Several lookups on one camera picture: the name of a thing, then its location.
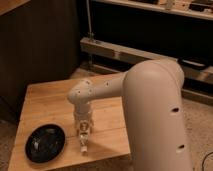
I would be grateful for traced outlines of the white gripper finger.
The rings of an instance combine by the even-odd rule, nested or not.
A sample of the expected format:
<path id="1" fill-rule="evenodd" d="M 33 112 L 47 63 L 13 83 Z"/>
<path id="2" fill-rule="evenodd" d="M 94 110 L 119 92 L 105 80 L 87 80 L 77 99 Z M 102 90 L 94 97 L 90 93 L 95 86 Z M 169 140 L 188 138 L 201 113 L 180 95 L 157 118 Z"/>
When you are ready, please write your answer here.
<path id="1" fill-rule="evenodd" d="M 89 124 L 89 131 L 92 132 L 93 127 L 94 127 L 94 122 L 93 122 L 93 120 L 90 120 L 90 121 L 88 122 L 88 124 Z"/>
<path id="2" fill-rule="evenodd" d="M 80 123 L 79 122 L 75 122 L 74 126 L 75 126 L 76 131 L 78 131 L 80 129 Z"/>

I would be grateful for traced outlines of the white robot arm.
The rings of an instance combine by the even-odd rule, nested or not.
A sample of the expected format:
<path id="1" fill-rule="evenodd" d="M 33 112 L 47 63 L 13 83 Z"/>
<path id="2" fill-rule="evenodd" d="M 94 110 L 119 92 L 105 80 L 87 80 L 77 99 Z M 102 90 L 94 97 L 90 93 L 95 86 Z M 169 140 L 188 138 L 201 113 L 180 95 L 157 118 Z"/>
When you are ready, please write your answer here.
<path id="1" fill-rule="evenodd" d="M 134 171 L 193 171 L 182 114 L 184 73 L 172 60 L 147 60 L 94 86 L 73 87 L 68 100 L 81 142 L 88 139 L 90 102 L 120 96 Z"/>

